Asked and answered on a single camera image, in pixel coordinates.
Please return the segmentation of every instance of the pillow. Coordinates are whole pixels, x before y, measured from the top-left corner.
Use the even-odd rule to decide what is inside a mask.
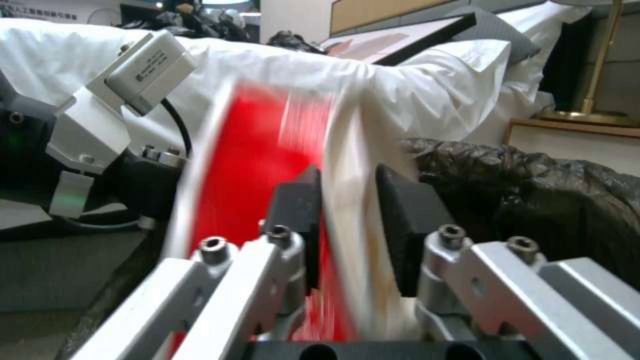
[[[529,38],[521,34],[516,28],[483,9],[475,6],[463,6],[449,12],[447,16],[466,15],[468,13],[475,13],[476,25],[455,35],[452,38],[454,41],[496,39],[511,42],[509,66],[528,59],[540,51],[536,44],[532,43]]]

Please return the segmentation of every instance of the framed picture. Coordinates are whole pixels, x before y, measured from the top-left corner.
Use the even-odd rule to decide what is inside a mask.
[[[330,56],[378,65],[398,65],[419,52],[448,41],[476,24],[473,13],[396,28],[344,35],[320,47]]]

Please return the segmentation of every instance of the brass lamp stand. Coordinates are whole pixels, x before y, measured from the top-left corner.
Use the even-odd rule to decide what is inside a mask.
[[[616,36],[616,30],[618,29],[618,23],[620,16],[622,15],[623,0],[553,0],[555,3],[566,5],[580,5],[580,6],[594,6],[601,4],[611,3],[611,10],[609,12],[609,20],[607,21],[607,32],[605,38],[600,45],[598,57],[593,69],[593,75],[589,83],[589,89],[587,95],[582,101],[582,107],[580,111],[544,111],[539,114],[538,117],[548,120],[560,120],[560,121],[572,121],[583,122],[588,124],[602,124],[602,125],[614,125],[614,126],[626,126],[626,127],[640,127],[640,120],[632,119],[622,113],[595,113],[593,112],[593,106],[595,104],[595,95],[598,90],[598,83],[600,82],[600,76],[602,75],[602,68],[604,67],[605,60],[607,59],[607,53],[609,48],[613,45],[614,37]]]

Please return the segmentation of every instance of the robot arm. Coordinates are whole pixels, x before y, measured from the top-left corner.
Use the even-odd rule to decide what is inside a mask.
[[[58,109],[18,94],[0,72],[0,115],[7,120],[0,126],[20,140],[0,145],[11,147],[0,161],[7,170],[3,195],[68,218],[114,198],[143,216],[168,218],[185,159],[173,150],[128,150],[121,108],[146,115],[194,69],[185,48],[159,31],[123,47]]]

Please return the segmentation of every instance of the wall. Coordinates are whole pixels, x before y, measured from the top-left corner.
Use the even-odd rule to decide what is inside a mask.
[[[0,6],[16,17],[76,24],[120,23],[120,4],[153,8],[154,3],[137,0],[0,0]]]

